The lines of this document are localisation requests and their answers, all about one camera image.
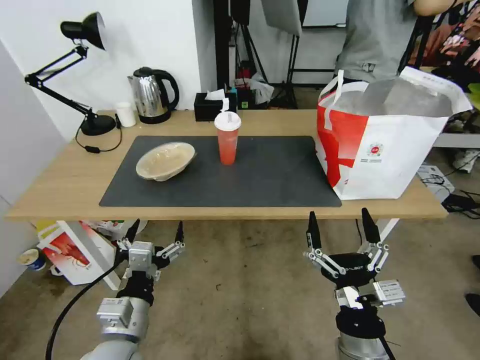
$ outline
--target lamp base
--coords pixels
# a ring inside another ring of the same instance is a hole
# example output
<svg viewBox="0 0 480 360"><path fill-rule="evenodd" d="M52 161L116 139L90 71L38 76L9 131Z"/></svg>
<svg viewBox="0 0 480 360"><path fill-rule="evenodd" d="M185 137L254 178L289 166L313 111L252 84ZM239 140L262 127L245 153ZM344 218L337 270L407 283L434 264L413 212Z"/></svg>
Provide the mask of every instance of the lamp base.
<svg viewBox="0 0 480 360"><path fill-rule="evenodd" d="M115 119L108 115L96 115L92 119L83 120L80 129L87 136L97 136L115 129Z"/></svg>

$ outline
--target kettle handle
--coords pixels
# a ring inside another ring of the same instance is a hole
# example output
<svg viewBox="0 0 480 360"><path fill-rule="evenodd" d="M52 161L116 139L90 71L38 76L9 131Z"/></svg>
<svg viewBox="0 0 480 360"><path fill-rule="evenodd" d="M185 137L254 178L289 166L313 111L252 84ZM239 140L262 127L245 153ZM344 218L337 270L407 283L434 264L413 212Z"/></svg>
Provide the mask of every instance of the kettle handle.
<svg viewBox="0 0 480 360"><path fill-rule="evenodd" d="M177 85L175 78L165 70L154 70L153 75L155 76L156 82L158 83L159 87L163 87L162 80L167 80L170 83L171 88L173 89L174 99L172 102L168 101L167 108L168 108L168 111L175 110L175 107L179 104L179 100L180 100L179 86ZM168 99L167 92L165 91L164 94L167 100Z"/></svg>

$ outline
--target stainless steel kettle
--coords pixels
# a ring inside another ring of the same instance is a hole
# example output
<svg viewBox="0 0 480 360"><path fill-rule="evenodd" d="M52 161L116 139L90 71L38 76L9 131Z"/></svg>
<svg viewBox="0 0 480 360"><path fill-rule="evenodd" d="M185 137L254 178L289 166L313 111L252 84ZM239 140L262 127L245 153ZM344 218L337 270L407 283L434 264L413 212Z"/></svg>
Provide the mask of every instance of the stainless steel kettle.
<svg viewBox="0 0 480 360"><path fill-rule="evenodd" d="M145 124L168 120L179 103L179 87L174 77L164 70L141 67L128 76L138 117ZM163 80L170 82L174 99L170 102Z"/></svg>

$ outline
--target red drink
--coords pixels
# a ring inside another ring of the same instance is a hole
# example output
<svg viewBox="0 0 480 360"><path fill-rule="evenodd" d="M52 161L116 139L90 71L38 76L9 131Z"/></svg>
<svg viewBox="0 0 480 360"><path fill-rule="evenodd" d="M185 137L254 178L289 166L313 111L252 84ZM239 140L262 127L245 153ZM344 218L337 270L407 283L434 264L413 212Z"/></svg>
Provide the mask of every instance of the red drink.
<svg viewBox="0 0 480 360"><path fill-rule="evenodd" d="M230 111L219 113L215 118L215 127L218 135L218 151L223 165L232 165L237 154L239 127L242 124L240 117Z"/></svg>

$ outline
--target white paper bowl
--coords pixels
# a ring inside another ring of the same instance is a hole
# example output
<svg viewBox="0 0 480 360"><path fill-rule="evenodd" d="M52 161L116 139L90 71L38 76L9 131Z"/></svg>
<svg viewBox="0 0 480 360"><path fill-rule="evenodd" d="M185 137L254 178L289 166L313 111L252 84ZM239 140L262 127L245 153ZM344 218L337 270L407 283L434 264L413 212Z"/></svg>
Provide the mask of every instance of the white paper bowl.
<svg viewBox="0 0 480 360"><path fill-rule="evenodd" d="M136 173L146 180L166 181L181 173L195 157L195 148L186 142L168 142L143 155Z"/></svg>

